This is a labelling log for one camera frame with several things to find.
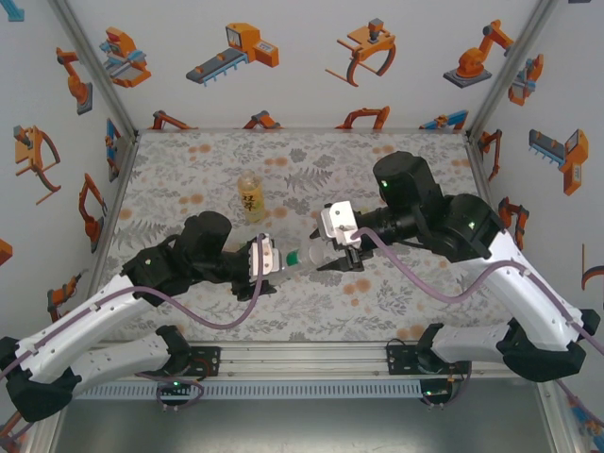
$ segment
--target black mounting bracket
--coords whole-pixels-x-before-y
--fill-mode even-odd
[[[447,366],[437,372],[429,372],[422,367],[417,347],[415,344],[389,344],[386,346],[386,361],[388,362],[388,374],[390,376],[402,375],[439,375],[449,376],[451,369]],[[468,372],[469,362],[461,361],[451,364],[454,368],[453,374],[466,375]]]
[[[182,376],[212,378],[220,371],[220,352],[218,346],[192,346],[189,368]]]

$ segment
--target white wall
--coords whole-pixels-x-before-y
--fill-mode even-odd
[[[419,127],[439,114],[460,109],[469,109],[472,114],[494,77],[462,90],[443,79],[443,73],[457,67],[465,50],[480,44],[482,28],[495,19],[500,19],[502,29],[516,39],[536,2],[71,3],[94,45],[105,40],[107,27],[115,26],[147,54],[151,78],[130,89],[116,86],[135,126],[142,128],[151,126],[152,114],[158,109],[202,127],[242,127],[263,109],[285,127],[334,127],[351,110],[385,105],[392,108],[386,126]],[[336,40],[376,17],[396,35],[397,54],[390,70],[378,77],[357,69],[358,88],[326,73],[330,68],[345,74],[350,51]],[[259,62],[243,65],[208,87],[187,80],[185,75],[191,69],[227,48],[225,26],[232,22],[258,27],[262,38],[279,48],[280,64],[276,68]],[[105,59],[100,50],[98,56]],[[503,50],[494,46],[485,66],[496,74],[504,59]],[[372,65],[378,67],[379,63],[372,61]],[[359,120],[360,125],[372,123],[373,119]]]
[[[0,71],[0,123],[3,144],[0,165],[0,239],[13,247],[13,257],[0,266],[0,336],[22,338],[50,324],[46,292],[57,289],[84,268],[93,269],[96,256],[77,209],[78,194],[88,172],[112,208],[118,180],[109,184],[105,130],[110,117],[100,92],[93,93],[92,111],[77,116],[76,100],[67,88],[67,72],[57,63],[56,47],[72,51],[55,15],[45,1],[20,2],[25,21],[9,23],[0,14],[3,64]],[[84,82],[90,75],[74,67]],[[60,155],[47,176],[61,189],[36,206],[47,190],[32,172],[16,176],[25,163],[15,164],[12,128],[37,126],[46,132]],[[43,146],[44,163],[51,161]],[[101,210],[92,196],[87,207],[95,217]],[[85,299],[92,272],[79,282],[66,305]],[[0,384],[0,424],[14,408]]]
[[[501,170],[491,183],[493,199],[508,196],[530,211],[524,253],[563,297],[602,315],[603,279],[594,277],[581,290],[581,244],[586,266],[604,264],[604,3],[561,2],[535,43],[530,57],[544,54],[536,92],[524,107],[502,101],[487,131],[503,132]],[[589,158],[582,166],[582,185],[572,195],[562,191],[562,173],[529,150],[529,131],[536,129],[564,143],[581,128],[589,140]],[[493,152],[485,158],[491,171]],[[598,339],[604,341],[604,327]],[[585,403],[604,417],[601,392],[604,359],[583,342],[588,358],[579,376],[565,379]]]

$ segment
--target patterned tablecloth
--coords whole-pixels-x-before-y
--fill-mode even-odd
[[[292,249],[315,228],[327,202],[351,200],[356,210],[382,205],[372,168],[395,150],[421,156],[444,193],[476,193],[462,135],[259,133],[250,131],[143,134],[119,220],[113,232],[102,282],[105,284],[143,247],[181,231],[185,219],[202,210],[228,217],[233,231],[226,249],[236,250],[259,232]],[[249,225],[236,181],[252,169],[263,176],[266,220]],[[425,250],[395,247],[398,256],[430,285],[447,294],[469,286],[463,272]],[[262,296],[242,325],[216,331],[198,325],[171,306],[151,310],[111,340],[140,338],[164,324],[176,324],[190,340],[383,341],[417,339],[432,322],[486,325],[510,319],[487,290],[464,304],[447,306],[413,287],[378,251],[364,273],[313,272]],[[178,297],[207,319],[227,323],[247,302],[237,302],[229,285],[207,282]]]

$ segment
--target green bottle cap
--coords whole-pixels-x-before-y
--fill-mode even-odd
[[[288,266],[294,266],[298,264],[298,250],[294,250],[293,252],[288,253],[287,257],[285,257],[285,263]]]

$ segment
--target robot sticker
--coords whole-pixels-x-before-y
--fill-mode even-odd
[[[0,266],[12,258],[12,246],[0,239]]]
[[[195,66],[187,73],[191,82],[208,85],[210,80],[225,74],[227,69],[234,68],[240,63],[259,61],[270,68],[279,65],[279,49],[260,38],[260,30],[246,23],[229,24],[226,26],[226,40],[228,48]]]
[[[146,54],[136,48],[132,38],[113,26],[106,33],[107,39],[99,47],[107,55],[103,66],[111,81],[120,87],[132,88],[149,78]]]
[[[581,289],[585,291],[587,282],[594,277],[604,277],[604,264],[585,269],[585,244],[581,245]],[[602,304],[604,306],[604,295],[602,295]]]
[[[153,113],[153,125],[149,127],[150,130],[162,130],[163,127],[168,124],[178,129],[197,129],[197,127],[191,127],[186,125],[182,121],[177,120],[174,116],[166,114],[163,110],[157,110]]]
[[[512,85],[508,88],[510,102],[524,106],[527,98],[537,89],[537,80],[543,70],[543,54],[539,54],[536,59],[527,59],[525,67],[518,72]]]
[[[419,126],[420,129],[445,129],[452,126],[453,130],[462,130],[465,120],[468,117],[468,110],[460,110],[450,115],[440,115],[432,121]]]
[[[338,40],[338,44],[343,45],[351,52],[350,63],[346,70],[346,77],[339,75],[330,69],[325,69],[327,73],[338,77],[353,87],[359,87],[357,82],[355,82],[355,71],[359,66],[371,71],[376,76],[382,77],[386,74],[386,71],[388,71],[393,64],[394,56],[396,55],[396,44],[394,43],[396,36],[384,28],[384,23],[382,21],[376,18],[373,21],[370,21],[367,26],[362,26],[361,28],[351,31],[348,33],[347,37],[350,41],[354,41],[356,45],[343,40]],[[378,69],[374,69],[364,63],[364,61],[378,52],[388,52],[386,59]]]
[[[527,220],[530,215],[529,210],[525,209],[522,205],[513,205],[510,203],[510,198],[506,196],[499,202],[498,213],[505,228],[512,226],[512,217],[514,215],[516,216],[513,240],[518,246],[518,249],[522,250],[525,246],[525,227],[527,226]]]
[[[570,196],[581,187],[581,166],[589,157],[589,142],[581,129],[577,129],[565,144],[531,129],[528,145],[536,154],[542,154],[543,159],[548,158],[549,163],[558,163],[558,170],[564,175],[565,194]]]
[[[390,115],[390,107],[386,106],[383,109],[368,109],[363,107],[362,109],[353,110],[344,119],[344,122],[339,126],[336,126],[336,129],[352,129],[352,124],[355,122],[357,118],[362,116],[375,116],[376,120],[374,121],[374,126],[372,129],[381,130],[384,127],[384,123],[388,119],[388,115]]]
[[[266,110],[252,115],[243,129],[253,129],[256,126],[260,126],[263,129],[281,129],[281,124],[271,118],[271,115]]]
[[[489,151],[491,151],[491,143],[495,142],[495,159],[493,161],[493,170],[491,170],[491,174],[489,175],[489,182],[491,182],[499,173],[499,154],[501,152],[502,135],[503,132],[501,132],[501,129],[496,130],[493,134],[482,132],[482,135],[478,140],[478,150],[482,154],[483,158],[485,154],[489,154]]]
[[[0,0],[0,5],[7,12],[9,22],[23,22],[25,20],[25,11],[18,8],[14,0]]]
[[[484,61],[489,57],[493,43],[503,47],[504,55],[508,55],[513,40],[501,30],[501,21],[492,21],[482,28],[482,42],[479,47],[466,50],[460,57],[460,65],[443,74],[443,77],[459,88],[475,85],[491,78],[492,74],[484,68]]]
[[[92,217],[86,210],[86,197],[88,192],[91,192],[94,198],[96,198],[98,204],[101,205],[103,215],[99,217],[98,220],[94,219],[94,217]],[[82,219],[84,219],[84,231],[86,231],[86,236],[88,236],[91,240],[91,253],[94,253],[101,238],[101,232],[103,231],[105,216],[108,213],[108,209],[103,195],[101,195],[96,187],[96,184],[94,184],[94,181],[88,173],[84,174],[84,185],[79,193],[77,208],[82,216]]]
[[[119,160],[124,156],[119,156],[117,141],[122,138],[120,131],[110,118],[107,119],[107,132],[105,135],[105,147],[107,149],[107,164],[109,165],[109,182],[113,182],[120,175]]]
[[[15,175],[20,176],[23,173],[31,170],[35,174],[42,185],[46,188],[48,193],[36,202],[36,206],[42,201],[47,199],[53,193],[57,193],[60,190],[60,186],[54,185],[48,177],[46,172],[52,167],[60,163],[59,152],[55,147],[55,144],[50,137],[43,130],[38,129],[35,126],[23,129],[21,126],[13,128],[13,137],[15,139],[15,163],[22,163],[26,161],[26,166],[19,170]],[[46,145],[50,148],[50,152],[53,156],[53,162],[44,165],[42,161],[42,145]]]
[[[77,114],[82,115],[87,111],[91,111],[92,83],[83,83],[72,66],[72,63],[79,61],[76,52],[63,52],[60,47],[57,47],[57,61],[65,68],[69,75],[67,78],[67,86],[69,87],[69,92],[76,100],[75,111]]]

